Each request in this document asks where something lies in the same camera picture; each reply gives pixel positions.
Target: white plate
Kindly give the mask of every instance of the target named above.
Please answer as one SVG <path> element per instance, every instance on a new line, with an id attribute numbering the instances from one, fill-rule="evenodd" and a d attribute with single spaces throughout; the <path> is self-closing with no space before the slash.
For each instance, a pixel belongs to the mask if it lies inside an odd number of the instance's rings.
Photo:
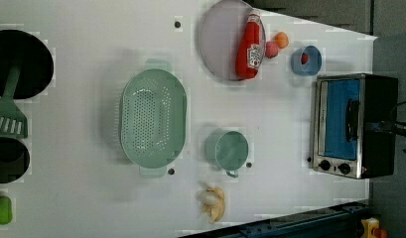
<path id="1" fill-rule="evenodd" d="M 251 6 L 240 0 L 223 0 L 205 13 L 200 27 L 200 49 L 206 66 L 222 79 L 238 80 L 235 61 Z M 262 27 L 261 55 L 265 52 Z"/>

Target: white table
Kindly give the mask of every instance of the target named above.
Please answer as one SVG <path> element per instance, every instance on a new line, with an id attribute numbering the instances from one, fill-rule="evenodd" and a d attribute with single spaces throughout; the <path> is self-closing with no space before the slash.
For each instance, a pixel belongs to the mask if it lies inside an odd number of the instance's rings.
<path id="1" fill-rule="evenodd" d="M 263 11 L 267 38 L 284 31 L 289 47 L 256 79 L 224 81 L 196 46 L 197 23 L 214 2 L 0 1 L 0 24 L 22 24 L 0 29 L 34 33 L 56 57 L 51 86 L 18 103 L 30 122 L 31 166 L 0 184 L 15 201 L 0 237 L 176 237 L 368 198 L 368 180 L 309 169 L 315 78 L 296 76 L 290 55 L 314 45 L 324 55 L 320 73 L 371 72 L 374 38 Z M 117 136 L 121 91 L 148 58 L 169 60 L 189 99 L 187 142 L 169 166 L 176 173 L 156 179 L 139 177 Z M 253 167 L 238 179 L 204 159 L 203 141 L 217 127 L 251 144 Z M 197 201 L 205 184 L 226 194 L 213 225 Z"/>

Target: teal mug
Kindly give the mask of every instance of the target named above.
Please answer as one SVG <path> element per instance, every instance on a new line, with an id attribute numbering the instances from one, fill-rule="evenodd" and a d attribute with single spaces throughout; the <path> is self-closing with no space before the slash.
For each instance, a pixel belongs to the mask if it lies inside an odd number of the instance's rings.
<path id="1" fill-rule="evenodd" d="M 238 177 L 237 170 L 245 164 L 248 154 L 248 141 L 236 131 L 218 129 L 205 141 L 205 156 L 232 178 Z"/>
<path id="2" fill-rule="evenodd" d="M 303 62 L 302 57 L 306 55 L 307 61 Z M 323 65 L 323 59 L 318 50 L 314 46 L 308 46 L 298 49 L 292 54 L 291 66 L 292 71 L 301 76 L 312 76 L 317 74 L 321 66 Z"/>

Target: toaster oven handle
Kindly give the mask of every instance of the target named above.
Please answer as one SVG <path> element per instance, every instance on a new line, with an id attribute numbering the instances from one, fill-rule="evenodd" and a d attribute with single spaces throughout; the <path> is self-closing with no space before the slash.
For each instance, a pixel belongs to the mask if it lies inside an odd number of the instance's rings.
<path id="1" fill-rule="evenodd" d="M 357 140 L 359 101 L 349 99 L 345 109 L 345 138 L 348 142 Z"/>

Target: green spatula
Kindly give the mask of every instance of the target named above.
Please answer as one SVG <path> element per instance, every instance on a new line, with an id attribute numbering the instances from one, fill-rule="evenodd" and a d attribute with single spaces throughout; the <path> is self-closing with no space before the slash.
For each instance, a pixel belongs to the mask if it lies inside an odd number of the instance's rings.
<path id="1" fill-rule="evenodd" d="M 4 94 L 0 98 L 0 136 L 15 139 L 28 136 L 27 118 L 13 99 L 22 64 L 23 54 L 21 51 L 16 51 L 13 61 L 10 63 Z"/>

